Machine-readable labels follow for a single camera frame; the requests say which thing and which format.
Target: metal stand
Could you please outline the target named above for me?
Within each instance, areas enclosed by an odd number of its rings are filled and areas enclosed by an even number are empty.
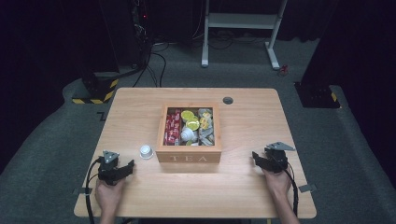
[[[285,11],[288,0],[282,0],[280,9],[276,15],[259,14],[231,14],[231,13],[209,13],[209,0],[206,0],[205,9],[205,34],[202,50],[202,67],[209,66],[208,32],[209,27],[222,28],[248,28],[273,30],[270,42],[265,42],[265,49],[275,70],[280,68],[274,53],[276,35],[282,22],[283,12]]]

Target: black curtain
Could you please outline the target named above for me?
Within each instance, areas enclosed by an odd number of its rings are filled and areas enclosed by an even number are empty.
[[[301,41],[321,38],[338,0],[289,0],[279,28],[278,39]]]
[[[395,9],[393,0],[339,1],[301,82],[313,89],[342,87],[361,132],[394,187]]]

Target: human hand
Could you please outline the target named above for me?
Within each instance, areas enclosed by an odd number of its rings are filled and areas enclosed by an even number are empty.
[[[267,181],[267,187],[274,200],[276,211],[279,215],[281,223],[299,224],[297,216],[294,215],[293,210],[288,201],[288,191],[291,186],[291,180],[286,172],[282,171],[275,174],[262,169]]]
[[[106,181],[97,179],[95,198],[102,209],[101,224],[114,223],[124,184],[125,178],[116,186],[109,186]]]
[[[282,171],[279,173],[274,173],[262,169],[265,175],[265,180],[267,181],[267,187],[273,196],[286,196],[291,186],[291,180],[288,175]]]

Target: white cup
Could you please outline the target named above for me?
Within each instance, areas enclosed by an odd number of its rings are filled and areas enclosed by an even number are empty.
[[[192,131],[192,129],[184,127],[183,128],[183,132],[181,132],[180,134],[181,140],[183,140],[184,142],[193,140],[195,135],[194,132]]]
[[[149,147],[148,145],[144,145],[140,148],[140,157],[142,159],[148,160],[150,159],[152,156],[154,155],[154,153],[152,152],[151,147]]]

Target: cable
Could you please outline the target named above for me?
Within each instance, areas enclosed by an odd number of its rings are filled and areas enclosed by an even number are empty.
[[[207,44],[207,45],[208,45],[209,47],[211,47],[212,49],[227,49],[227,48],[229,48],[232,44],[233,44],[233,40],[231,39],[231,42],[230,42],[227,46],[225,46],[225,47],[223,47],[223,48],[218,48],[218,47],[215,47],[215,46],[210,45],[210,44]]]
[[[204,14],[203,8],[204,8],[204,0],[201,1],[201,15],[199,17],[197,29],[195,30],[195,33],[192,35],[192,39],[194,39],[194,36],[198,33],[199,27],[201,26],[202,15]]]
[[[137,78],[136,82],[134,83],[134,85],[133,85],[132,87],[135,87],[135,86],[136,86],[137,82],[138,82],[139,79],[142,77],[143,73],[146,71],[146,68],[147,68],[147,67],[145,67],[145,69],[143,69],[142,72],[139,74],[139,77]]]
[[[203,36],[205,33],[201,33],[200,35],[193,38],[193,40],[198,39],[199,37]]]
[[[155,87],[157,87],[157,78],[155,77],[155,72],[152,68],[148,65],[148,72],[151,75],[152,81],[154,82]]]
[[[92,170],[93,166],[97,162],[100,162],[100,159],[97,159],[96,161],[94,161],[91,164],[91,167],[87,173],[87,180],[85,181],[85,204],[87,204],[88,216],[90,217],[91,224],[94,224],[95,221],[93,220],[93,213],[92,213],[91,199],[90,199],[90,196],[91,196],[91,194],[90,194],[90,181],[91,181],[90,175],[91,175],[91,170]]]
[[[162,87],[162,86],[163,86],[163,72],[165,71],[166,60],[165,60],[165,58],[164,58],[161,54],[158,54],[158,53],[152,53],[152,54],[157,55],[157,56],[163,58],[163,70],[161,71],[161,75],[160,75],[160,87]]]
[[[299,199],[298,199],[298,189],[297,189],[297,185],[296,185],[296,182],[294,181],[294,171],[293,171],[293,168],[291,167],[290,163],[288,163],[288,166],[290,167],[290,169],[292,170],[292,173],[293,173],[293,177],[291,177],[290,173],[289,173],[288,170],[287,170],[288,168],[284,169],[284,168],[282,167],[282,165],[279,163],[279,161],[277,161],[277,160],[275,159],[274,156],[272,157],[272,159],[273,159],[274,161],[276,161],[277,165],[278,165],[279,167],[282,168],[282,170],[286,173],[286,175],[288,175],[288,177],[289,177],[289,179],[290,179],[290,181],[291,181],[291,184],[293,185],[293,212],[294,212],[294,215],[297,216],[297,208],[298,208],[298,200],[299,200]]]
[[[92,180],[94,177],[96,177],[97,175],[98,175],[98,174],[91,176],[90,182],[91,182],[91,180]]]
[[[233,42],[238,43],[238,44],[255,44],[255,43],[260,43],[265,41],[265,38],[258,38],[258,37],[252,37],[252,40],[239,40],[238,38],[234,38]]]
[[[143,26],[135,24],[134,27],[135,27],[136,29],[138,29],[138,31],[136,31],[136,32],[139,33],[139,35],[141,35],[141,34],[142,34],[142,31],[144,31],[144,36],[146,36],[146,29],[143,28]]]

